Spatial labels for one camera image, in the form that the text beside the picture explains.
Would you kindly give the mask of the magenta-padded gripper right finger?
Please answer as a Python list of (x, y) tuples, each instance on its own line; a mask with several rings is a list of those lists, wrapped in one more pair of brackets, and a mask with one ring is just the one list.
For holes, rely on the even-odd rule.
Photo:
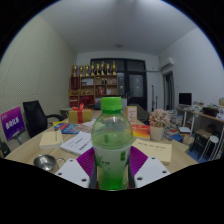
[(141, 188), (170, 175), (166, 167), (156, 158), (148, 157), (134, 146), (129, 157), (129, 187)]

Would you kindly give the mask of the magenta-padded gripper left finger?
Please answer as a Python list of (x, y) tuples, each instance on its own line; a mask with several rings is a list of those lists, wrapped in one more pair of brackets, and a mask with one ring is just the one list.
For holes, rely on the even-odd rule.
[(55, 175), (78, 186), (95, 189), (97, 171), (94, 149), (89, 149), (77, 159), (68, 159)]

